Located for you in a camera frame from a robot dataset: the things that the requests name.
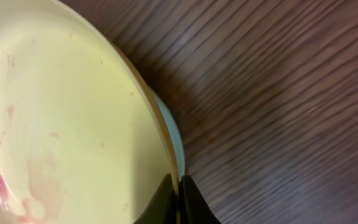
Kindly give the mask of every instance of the cream-colored plate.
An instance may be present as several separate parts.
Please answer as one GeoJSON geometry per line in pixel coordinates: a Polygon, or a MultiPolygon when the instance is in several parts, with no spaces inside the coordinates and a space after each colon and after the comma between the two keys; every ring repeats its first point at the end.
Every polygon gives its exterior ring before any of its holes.
{"type": "Polygon", "coordinates": [[[0,223],[133,223],[177,177],[152,108],[131,65],[71,9],[0,0],[0,223]]]}

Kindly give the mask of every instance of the brown wooden surface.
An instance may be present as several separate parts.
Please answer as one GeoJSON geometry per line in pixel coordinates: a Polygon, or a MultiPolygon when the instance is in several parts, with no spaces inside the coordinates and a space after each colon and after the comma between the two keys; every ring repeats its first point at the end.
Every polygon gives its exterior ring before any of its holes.
{"type": "Polygon", "coordinates": [[[358,1],[63,2],[167,103],[222,223],[358,223],[358,1]]]}

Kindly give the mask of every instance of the black object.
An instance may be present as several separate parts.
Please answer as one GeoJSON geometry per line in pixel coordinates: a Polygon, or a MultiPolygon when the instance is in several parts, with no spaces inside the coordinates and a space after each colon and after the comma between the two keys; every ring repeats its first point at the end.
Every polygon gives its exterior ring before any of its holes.
{"type": "Polygon", "coordinates": [[[147,208],[134,224],[175,224],[177,209],[180,209],[181,224],[220,224],[189,175],[181,179],[178,202],[170,174],[164,177],[147,208]]]}

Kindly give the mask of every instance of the light blue rim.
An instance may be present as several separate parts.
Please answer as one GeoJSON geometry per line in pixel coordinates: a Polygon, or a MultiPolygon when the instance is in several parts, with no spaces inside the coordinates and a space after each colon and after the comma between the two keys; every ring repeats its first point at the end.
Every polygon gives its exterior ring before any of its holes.
{"type": "Polygon", "coordinates": [[[179,180],[181,180],[181,177],[185,175],[186,163],[185,163],[185,150],[183,148],[183,142],[181,140],[179,129],[177,124],[175,123],[175,120],[173,119],[171,112],[169,111],[165,103],[153,90],[152,92],[158,104],[158,107],[160,108],[162,116],[164,117],[165,123],[167,124],[169,135],[171,135],[173,148],[175,150],[175,156],[177,158],[179,180]]]}

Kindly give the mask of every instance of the wood grain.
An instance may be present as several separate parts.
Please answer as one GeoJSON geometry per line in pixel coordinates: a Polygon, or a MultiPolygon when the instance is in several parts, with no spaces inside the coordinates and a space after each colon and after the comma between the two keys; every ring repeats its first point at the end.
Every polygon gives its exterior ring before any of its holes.
{"type": "Polygon", "coordinates": [[[167,103],[222,223],[358,223],[358,1],[63,2],[167,103]]]}

